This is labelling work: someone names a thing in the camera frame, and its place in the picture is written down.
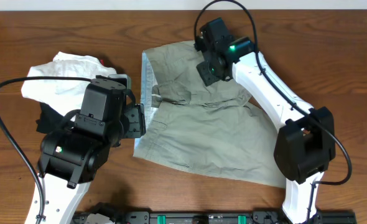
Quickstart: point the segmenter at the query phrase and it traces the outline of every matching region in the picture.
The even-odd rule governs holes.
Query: wooden table
[[[367,11],[253,11],[259,44],[274,71],[316,108],[327,106],[337,136],[353,163],[349,183],[321,186],[317,206],[353,209],[367,223]],[[52,61],[59,51],[102,58],[126,72],[140,94],[141,53],[160,45],[193,39],[197,11],[0,12],[0,82],[24,77],[29,68]],[[237,36],[252,37],[241,11],[208,11],[204,24],[218,16]],[[43,134],[35,131],[38,102],[23,99],[21,83],[0,93],[7,127],[35,163]],[[132,140],[112,149],[79,209],[98,202],[153,211],[249,211],[279,208],[284,190],[249,182],[204,177],[132,157]],[[345,176],[337,149],[324,180]],[[22,223],[34,182],[0,130],[0,223]]]

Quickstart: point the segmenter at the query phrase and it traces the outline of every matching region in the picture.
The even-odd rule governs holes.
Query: white cloth
[[[92,56],[78,56],[59,52],[52,62],[30,68],[28,77],[108,77],[116,74],[114,68],[103,66]],[[65,116],[71,110],[81,108],[84,92],[89,82],[73,80],[31,80],[22,86],[22,96],[48,104]]]

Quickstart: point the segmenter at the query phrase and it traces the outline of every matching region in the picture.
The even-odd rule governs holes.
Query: folded cloth
[[[116,74],[114,68],[104,67],[97,58],[59,52],[52,62],[31,67],[28,77],[108,77]],[[73,80],[31,80],[22,86],[22,96],[48,104],[65,116],[69,111],[78,110],[84,99],[89,82]]]
[[[142,57],[141,102],[151,115],[134,157],[195,174],[285,186],[273,157],[277,133],[271,120],[248,103],[251,95],[234,80],[204,85],[196,69],[203,57],[193,41],[149,49]]]

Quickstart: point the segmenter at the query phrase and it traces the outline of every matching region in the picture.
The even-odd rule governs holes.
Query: white arm segment
[[[288,96],[297,106],[309,113],[312,105],[299,98],[290,88],[272,71],[266,63],[262,53],[259,53],[259,61],[263,68],[266,69],[268,77],[272,82]],[[304,117],[296,110],[292,110],[290,104],[269,84],[264,75],[261,74],[258,68],[255,53],[247,54],[240,58],[238,63],[233,64],[232,68],[233,79],[237,83],[245,87],[261,105],[264,111],[272,120],[276,130],[286,125],[288,119],[297,121]],[[307,178],[303,184],[298,184],[296,181],[286,179],[286,199],[283,203],[283,211],[292,223],[303,223],[307,220],[307,212],[312,190],[311,183],[314,180],[320,180],[323,172],[316,173]],[[314,200],[311,206],[310,216],[316,214],[315,199],[317,188],[314,192]]]
[[[67,187],[67,180],[50,174],[46,174],[44,178],[40,178],[40,183],[44,188],[45,201],[48,201],[48,203],[45,203],[44,223],[52,224],[69,224],[78,204],[91,185],[91,182],[87,182],[77,184],[75,189],[69,189]],[[35,217],[39,214],[39,210],[39,191],[35,187],[32,205],[25,224],[35,224],[37,221]]]

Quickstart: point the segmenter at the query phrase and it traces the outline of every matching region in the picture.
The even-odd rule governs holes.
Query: cable
[[[195,25],[194,25],[194,38],[196,40],[196,36],[197,36],[197,23],[198,20],[200,18],[200,16],[204,13],[204,11],[211,6],[214,3],[217,2],[222,2],[222,1],[226,1],[226,2],[231,2],[234,3],[236,5],[238,5],[239,7],[242,8],[242,10],[247,14],[247,16],[249,17],[250,21],[251,21],[251,25],[253,27],[253,35],[254,35],[254,52],[255,52],[255,56],[256,56],[256,61],[257,61],[257,65],[261,71],[261,73],[264,75],[265,79],[268,81],[268,83],[273,87],[273,89],[275,89],[278,94],[280,94],[283,99],[286,100],[286,102],[296,111],[298,111],[299,113],[301,113],[302,115],[304,115],[305,117],[308,117],[310,122],[312,124],[314,124],[316,127],[318,127],[321,131],[325,132],[326,134],[328,134],[334,141],[335,143],[338,145],[338,147],[341,149],[345,159],[346,159],[346,163],[348,165],[348,172],[346,173],[346,177],[341,180],[341,181],[337,181],[337,182],[330,182],[330,181],[315,181],[312,183],[312,190],[311,190],[311,196],[310,196],[310,202],[309,202],[309,207],[308,207],[308,214],[307,214],[307,223],[310,219],[310,209],[312,206],[312,200],[314,197],[314,189],[316,188],[317,184],[325,184],[325,185],[341,185],[346,183],[352,175],[352,163],[351,163],[351,159],[346,151],[346,149],[344,148],[343,144],[329,131],[327,130],[321,123],[319,123],[316,119],[314,119],[313,117],[309,116],[309,114],[307,112],[305,112],[304,110],[302,110],[301,108],[299,108],[297,106],[297,103],[293,102],[290,100],[290,98],[288,96],[286,96],[276,85],[274,82],[272,82],[272,80],[269,78],[268,74],[265,72],[265,68],[262,67],[261,62],[259,61],[259,49],[258,49],[258,38],[257,38],[257,30],[256,30],[256,26],[255,26],[255,22],[253,17],[251,16],[251,14],[249,13],[249,11],[239,2],[234,1],[234,0],[215,0],[212,1],[210,3],[208,3],[199,13],[198,17],[196,18],[195,21]]]
[[[24,78],[15,78],[15,79],[12,79],[12,80],[4,81],[4,82],[0,83],[0,89],[3,86],[6,86],[6,85],[11,84],[11,83],[29,81],[29,80],[78,80],[78,81],[88,81],[88,82],[91,81],[89,78],[79,78],[79,77],[24,77]],[[33,165],[30,163],[29,159],[26,157],[23,150],[19,147],[19,145],[17,144],[15,139],[12,137],[12,135],[10,134],[8,129],[6,128],[4,122],[1,119],[1,116],[0,116],[0,128],[3,131],[3,133],[5,134],[5,136],[7,136],[8,140],[11,142],[11,144],[15,147],[16,151],[19,153],[19,155],[21,156],[21,158],[25,162],[26,166],[29,168],[30,173],[32,174],[32,176],[34,178],[34,182],[35,182],[35,184],[36,184],[36,186],[39,190],[40,211],[39,211],[39,214],[36,216],[36,219],[37,219],[36,223],[39,224],[41,222],[41,220],[43,219],[43,217],[44,217],[44,205],[45,205],[44,191],[41,187],[40,179],[37,176],[37,173],[36,173],[35,169],[33,168]]]

